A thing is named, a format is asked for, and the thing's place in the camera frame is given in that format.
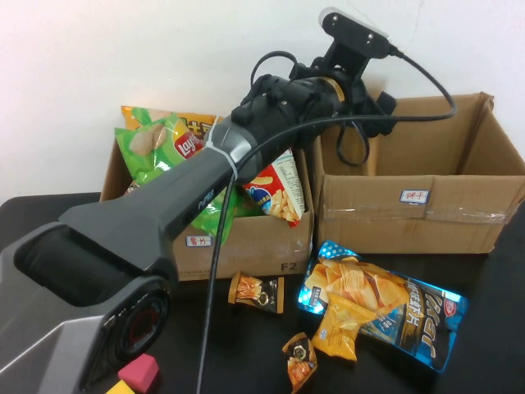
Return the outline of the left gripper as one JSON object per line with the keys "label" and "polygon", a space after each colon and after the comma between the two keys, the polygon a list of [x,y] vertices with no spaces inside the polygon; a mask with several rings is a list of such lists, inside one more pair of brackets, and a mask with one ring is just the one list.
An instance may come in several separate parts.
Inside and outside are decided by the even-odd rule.
{"label": "left gripper", "polygon": [[390,119],[397,102],[387,92],[381,92],[375,100],[358,77],[357,79],[344,76],[342,89],[345,93],[345,109],[343,115],[362,116],[364,120],[344,121],[345,126],[367,127],[367,136],[390,134]]}

